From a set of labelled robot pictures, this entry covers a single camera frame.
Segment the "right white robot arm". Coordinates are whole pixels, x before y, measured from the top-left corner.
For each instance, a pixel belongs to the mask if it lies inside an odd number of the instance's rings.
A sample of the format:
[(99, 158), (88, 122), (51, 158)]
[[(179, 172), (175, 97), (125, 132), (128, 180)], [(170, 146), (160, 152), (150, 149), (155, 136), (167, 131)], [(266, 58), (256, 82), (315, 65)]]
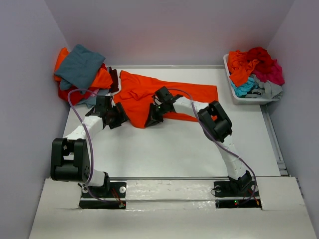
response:
[(252, 182), (252, 174), (236, 150), (232, 138), (232, 122), (221, 104), (218, 101), (198, 102), (190, 94), (186, 97), (181, 94), (174, 96), (165, 86), (157, 90), (152, 99), (145, 127), (163, 122), (163, 116), (168, 113), (195, 117), (205, 136), (217, 145), (222, 155), (230, 191), (234, 195), (243, 194)]

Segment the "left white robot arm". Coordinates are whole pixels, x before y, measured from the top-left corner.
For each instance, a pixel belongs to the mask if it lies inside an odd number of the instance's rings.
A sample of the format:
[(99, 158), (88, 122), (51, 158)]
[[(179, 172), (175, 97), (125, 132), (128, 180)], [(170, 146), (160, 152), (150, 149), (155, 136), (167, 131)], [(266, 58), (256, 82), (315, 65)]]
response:
[(96, 105), (80, 119), (80, 125), (64, 138), (52, 142), (50, 177), (54, 181), (80, 183), (100, 197), (110, 192), (107, 172), (94, 169), (92, 139), (105, 127), (114, 129), (128, 121), (121, 103), (111, 96), (98, 96)]

